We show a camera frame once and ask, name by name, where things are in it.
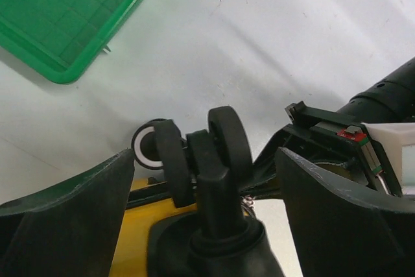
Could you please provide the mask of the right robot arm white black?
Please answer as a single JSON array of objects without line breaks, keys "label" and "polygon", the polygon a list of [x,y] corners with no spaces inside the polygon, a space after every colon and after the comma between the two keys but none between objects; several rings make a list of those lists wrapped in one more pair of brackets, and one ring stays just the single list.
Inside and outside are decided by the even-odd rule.
[{"label": "right robot arm white black", "polygon": [[409,60],[336,112],[292,103],[290,124],[277,131],[254,162],[260,177],[276,172],[274,155],[285,147],[306,160],[339,171],[371,189],[402,196],[397,169],[386,145],[369,133],[370,124],[414,120],[414,60]]}]

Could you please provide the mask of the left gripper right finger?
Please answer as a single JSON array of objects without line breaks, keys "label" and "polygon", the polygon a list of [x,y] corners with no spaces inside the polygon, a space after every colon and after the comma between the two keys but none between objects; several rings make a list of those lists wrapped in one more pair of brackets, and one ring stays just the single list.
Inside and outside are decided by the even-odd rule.
[{"label": "left gripper right finger", "polygon": [[304,276],[414,275],[414,201],[352,182],[286,148],[275,163]]}]

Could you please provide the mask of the yellow Pikachu hard-shell suitcase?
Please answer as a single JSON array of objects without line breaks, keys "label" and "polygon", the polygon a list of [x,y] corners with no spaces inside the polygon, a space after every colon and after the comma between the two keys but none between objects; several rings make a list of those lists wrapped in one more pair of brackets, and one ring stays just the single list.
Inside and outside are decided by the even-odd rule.
[{"label": "yellow Pikachu hard-shell suitcase", "polygon": [[163,171],[133,183],[111,276],[281,276],[265,225],[244,195],[254,181],[243,125],[230,106],[182,136],[174,121],[140,126],[140,165]]}]

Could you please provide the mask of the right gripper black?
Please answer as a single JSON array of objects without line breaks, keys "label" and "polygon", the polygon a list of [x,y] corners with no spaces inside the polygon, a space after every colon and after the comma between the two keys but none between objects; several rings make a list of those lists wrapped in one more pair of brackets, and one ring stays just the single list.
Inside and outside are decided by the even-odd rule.
[{"label": "right gripper black", "polygon": [[306,160],[343,169],[346,177],[392,196],[401,186],[380,141],[351,115],[292,103],[285,109],[290,124],[277,131],[255,161],[260,176],[276,172],[274,155],[285,147]]}]

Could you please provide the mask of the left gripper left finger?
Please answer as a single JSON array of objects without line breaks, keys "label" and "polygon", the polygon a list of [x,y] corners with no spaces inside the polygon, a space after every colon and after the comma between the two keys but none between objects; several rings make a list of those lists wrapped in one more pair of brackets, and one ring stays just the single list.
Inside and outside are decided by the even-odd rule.
[{"label": "left gripper left finger", "polygon": [[130,149],[1,205],[2,276],[108,276],[134,177]]}]

